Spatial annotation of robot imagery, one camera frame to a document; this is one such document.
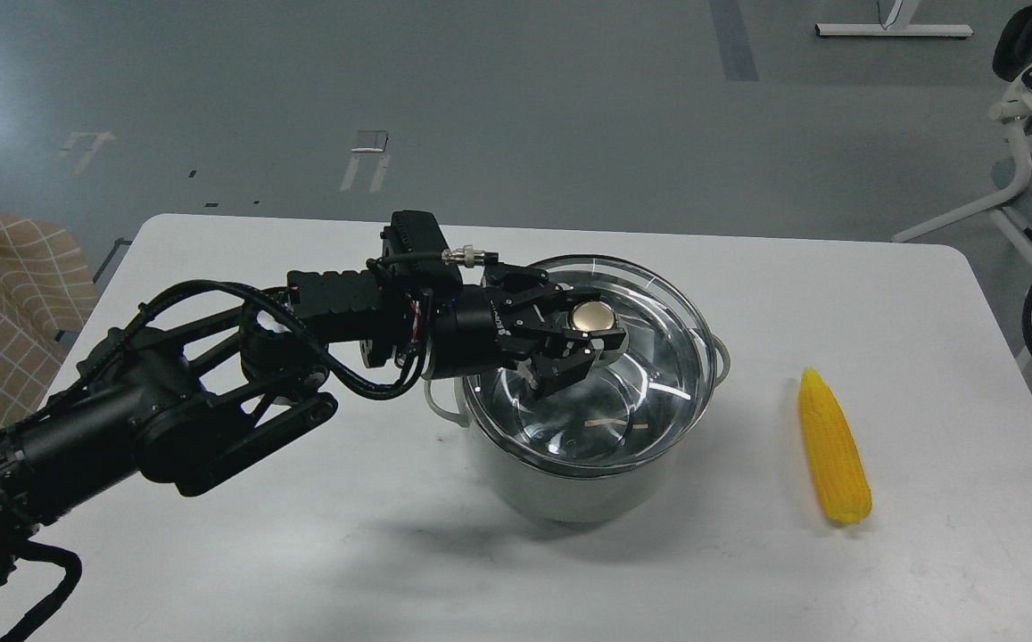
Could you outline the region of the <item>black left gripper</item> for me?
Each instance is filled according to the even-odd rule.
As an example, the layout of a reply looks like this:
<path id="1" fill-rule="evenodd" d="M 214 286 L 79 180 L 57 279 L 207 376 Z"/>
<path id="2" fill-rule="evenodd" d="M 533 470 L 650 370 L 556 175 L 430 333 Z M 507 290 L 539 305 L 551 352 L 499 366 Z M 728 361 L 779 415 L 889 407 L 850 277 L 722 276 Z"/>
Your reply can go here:
<path id="1" fill-rule="evenodd" d="M 626 350 L 627 332 L 600 292 L 561 287 L 543 269 L 491 265 L 482 284 L 454 284 L 430 298 L 431 381 L 512 366 L 533 353 L 529 387 L 543 399 Z"/>

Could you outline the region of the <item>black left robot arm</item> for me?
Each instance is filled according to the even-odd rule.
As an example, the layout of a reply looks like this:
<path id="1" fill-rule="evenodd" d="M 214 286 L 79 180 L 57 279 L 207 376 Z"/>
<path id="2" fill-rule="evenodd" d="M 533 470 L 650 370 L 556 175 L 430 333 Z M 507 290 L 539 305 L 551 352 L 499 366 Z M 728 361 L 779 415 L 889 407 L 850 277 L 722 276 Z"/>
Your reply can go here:
<path id="1" fill-rule="evenodd" d="M 381 239 L 362 271 L 174 284 L 109 330 L 70 387 L 1 428 L 0 589 L 21 560 L 63 571 L 6 641 L 45 624 L 82 578 L 80 558 L 37 529 L 134 473 L 201 496 L 328 422 L 329 378 L 385 402 L 421 379 L 506 368 L 541 399 L 627 345 L 592 289 L 453 249 L 430 212 L 394 212 Z"/>

